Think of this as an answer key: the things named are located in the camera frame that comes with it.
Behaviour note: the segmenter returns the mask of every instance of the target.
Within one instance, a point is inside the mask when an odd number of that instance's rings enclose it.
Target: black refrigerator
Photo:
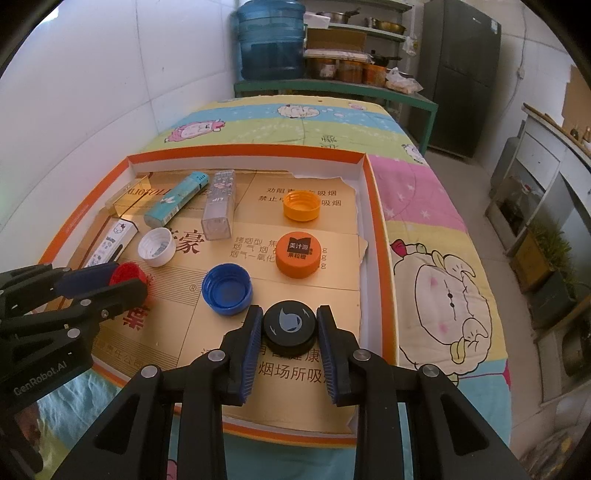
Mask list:
[[[429,146],[472,157],[484,126],[501,48],[501,25],[462,0],[425,4],[417,80],[439,105]],[[412,109],[408,129],[422,138],[425,112]]]

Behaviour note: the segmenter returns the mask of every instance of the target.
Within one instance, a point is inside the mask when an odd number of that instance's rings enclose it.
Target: bedsheet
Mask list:
[[[486,274],[445,189],[387,112],[373,103],[327,97],[232,99],[191,113],[145,150],[224,143],[313,145],[368,155],[392,258],[400,365],[438,365],[508,444],[511,383]],[[50,477],[117,390],[89,371],[40,400],[46,467],[39,478]],[[230,435],[225,442],[230,479],[352,478],[354,449],[273,445]],[[170,479],[176,477],[174,444]],[[405,441],[406,459],[409,454]],[[410,462],[405,474],[410,478]]]

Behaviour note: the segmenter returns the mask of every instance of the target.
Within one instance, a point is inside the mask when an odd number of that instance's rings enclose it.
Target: metal bolt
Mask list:
[[[144,378],[152,378],[157,373],[158,367],[155,367],[154,365],[146,365],[142,369],[142,377]]]
[[[359,360],[360,362],[366,362],[371,357],[371,352],[369,350],[365,350],[360,348],[353,352],[353,358]]]
[[[207,354],[207,358],[209,358],[212,362],[221,362],[226,358],[226,354],[223,350],[212,350]]]
[[[431,377],[431,378],[435,378],[436,376],[439,375],[439,372],[440,372],[439,368],[433,364],[423,365],[421,370],[423,370],[423,373],[426,376]]]

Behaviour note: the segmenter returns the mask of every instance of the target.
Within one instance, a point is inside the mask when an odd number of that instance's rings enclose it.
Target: barcode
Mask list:
[[[164,221],[162,222],[162,225],[166,225],[167,223],[169,223],[170,219],[175,216],[178,212],[178,205],[176,207],[174,207],[172,210],[170,210],[170,213],[164,217]]]

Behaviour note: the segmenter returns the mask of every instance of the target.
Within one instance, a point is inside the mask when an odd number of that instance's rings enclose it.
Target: clear plastic case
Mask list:
[[[217,172],[209,183],[209,194],[201,226],[207,240],[223,240],[232,236],[236,173],[234,170]]]

